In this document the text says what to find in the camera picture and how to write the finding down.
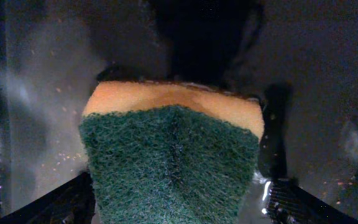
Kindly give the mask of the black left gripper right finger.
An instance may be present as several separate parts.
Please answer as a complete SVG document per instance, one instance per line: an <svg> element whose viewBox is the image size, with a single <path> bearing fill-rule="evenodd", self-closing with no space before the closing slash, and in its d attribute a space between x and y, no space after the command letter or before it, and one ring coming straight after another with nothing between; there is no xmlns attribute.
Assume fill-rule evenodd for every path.
<svg viewBox="0 0 358 224"><path fill-rule="evenodd" d="M267 186L265 214L281 224L358 224L290 181L278 179Z"/></svg>

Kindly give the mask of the green yellow sponge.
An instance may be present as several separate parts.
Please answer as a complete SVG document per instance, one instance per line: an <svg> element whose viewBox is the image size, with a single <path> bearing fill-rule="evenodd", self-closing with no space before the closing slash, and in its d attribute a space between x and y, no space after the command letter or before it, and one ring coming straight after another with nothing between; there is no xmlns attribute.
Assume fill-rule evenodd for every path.
<svg viewBox="0 0 358 224"><path fill-rule="evenodd" d="M103 223L237 223L264 120L251 97L106 81L79 131Z"/></svg>

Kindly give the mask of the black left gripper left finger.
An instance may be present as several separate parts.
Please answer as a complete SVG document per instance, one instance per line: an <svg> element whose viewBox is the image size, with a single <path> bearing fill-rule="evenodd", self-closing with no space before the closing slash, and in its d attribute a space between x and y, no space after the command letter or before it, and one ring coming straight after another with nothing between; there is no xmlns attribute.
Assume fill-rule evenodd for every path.
<svg viewBox="0 0 358 224"><path fill-rule="evenodd" d="M91 176L84 172L0 218L0 224L91 224L95 205Z"/></svg>

